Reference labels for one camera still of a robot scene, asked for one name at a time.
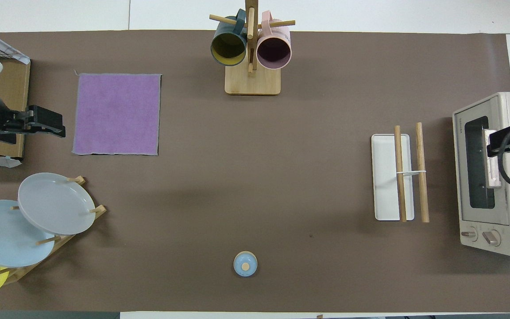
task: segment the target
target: purple towel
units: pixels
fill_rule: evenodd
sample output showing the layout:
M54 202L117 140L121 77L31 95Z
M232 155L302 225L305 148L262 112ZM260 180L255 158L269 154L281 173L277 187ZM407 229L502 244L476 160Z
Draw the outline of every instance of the purple towel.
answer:
M72 152L158 155L161 74L81 74Z

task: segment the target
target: white tray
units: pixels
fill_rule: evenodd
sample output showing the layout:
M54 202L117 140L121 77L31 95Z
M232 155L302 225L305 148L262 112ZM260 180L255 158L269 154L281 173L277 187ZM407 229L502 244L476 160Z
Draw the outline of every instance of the white tray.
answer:
M410 138L401 134L402 168L411 171ZM400 220L398 211L397 169L393 134L371 136L371 158L373 161L373 197L377 220ZM406 219L414 219L413 177L404 176Z

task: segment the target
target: oven window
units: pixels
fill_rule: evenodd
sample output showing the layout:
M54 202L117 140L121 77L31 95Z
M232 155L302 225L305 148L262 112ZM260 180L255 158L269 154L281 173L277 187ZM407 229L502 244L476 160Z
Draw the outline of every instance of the oven window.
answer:
M473 208L494 208L493 189L485 187L485 145L482 130L489 128L487 117L480 117L467 122L464 130L467 153L467 182L469 185L469 202Z

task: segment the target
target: mug handle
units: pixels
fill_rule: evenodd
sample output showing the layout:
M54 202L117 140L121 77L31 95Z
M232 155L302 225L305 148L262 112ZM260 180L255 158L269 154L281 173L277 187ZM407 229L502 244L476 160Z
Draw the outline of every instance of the mug handle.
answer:
M235 16L235 27L233 28L234 34L241 34L241 30L245 26L245 19L247 18L247 13L243 9L239 9L237 15Z
M273 16L271 16L271 10L263 12L263 20L261 21L261 27L263 29L263 34L265 36L273 34L273 31L271 30L271 20L273 20Z

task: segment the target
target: mug rack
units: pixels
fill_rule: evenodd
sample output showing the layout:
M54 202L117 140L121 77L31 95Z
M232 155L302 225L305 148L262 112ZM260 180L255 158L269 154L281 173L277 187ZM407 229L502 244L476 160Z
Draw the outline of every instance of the mug rack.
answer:
M225 92L229 95L278 95L281 92L281 70L257 67L259 39L259 0L245 0L247 12L247 54L238 65L225 67ZM235 20L210 14L211 20L235 24ZM273 22L271 27L294 26L295 20Z

